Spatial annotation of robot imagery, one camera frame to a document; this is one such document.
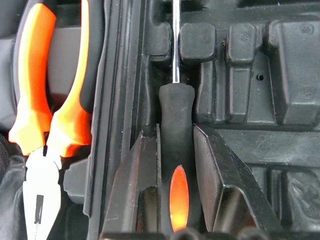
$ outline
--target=pliers cutting edge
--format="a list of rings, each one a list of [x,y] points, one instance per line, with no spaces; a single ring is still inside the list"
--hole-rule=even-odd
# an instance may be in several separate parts
[[[61,157],[74,156],[81,146],[91,144],[93,101],[103,45],[103,1],[81,0],[81,40],[74,82],[64,104],[52,115],[46,73],[55,7],[53,0],[28,1],[14,50],[13,71],[20,98],[9,140],[29,156],[23,183],[29,240],[47,239],[59,213]]]

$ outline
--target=screwdriver shaft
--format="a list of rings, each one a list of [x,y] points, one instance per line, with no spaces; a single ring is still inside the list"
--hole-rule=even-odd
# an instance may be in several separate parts
[[[172,56],[172,82],[180,83],[180,69],[179,69],[179,33],[180,33],[180,10],[181,0],[172,0],[172,14],[173,14],[173,56]]]

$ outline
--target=pliers jaw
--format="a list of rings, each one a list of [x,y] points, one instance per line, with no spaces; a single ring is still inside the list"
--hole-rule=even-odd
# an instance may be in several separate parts
[[[43,147],[37,149],[26,162],[23,202],[28,240],[47,239],[61,207],[61,160],[43,152]]]

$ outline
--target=black tool case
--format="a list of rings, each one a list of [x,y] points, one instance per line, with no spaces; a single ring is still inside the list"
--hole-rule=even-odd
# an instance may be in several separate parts
[[[69,22],[58,23],[77,26],[78,39],[80,23],[68,15],[79,19],[79,4],[68,3],[60,15]],[[172,81],[172,2],[105,0],[104,14],[93,142],[64,173],[78,219],[67,220],[64,238],[320,239],[320,1],[182,0],[181,82],[195,89],[201,216],[178,233],[161,192],[159,88]],[[48,84],[63,102],[73,79],[59,83],[55,55],[78,56],[58,39]]]

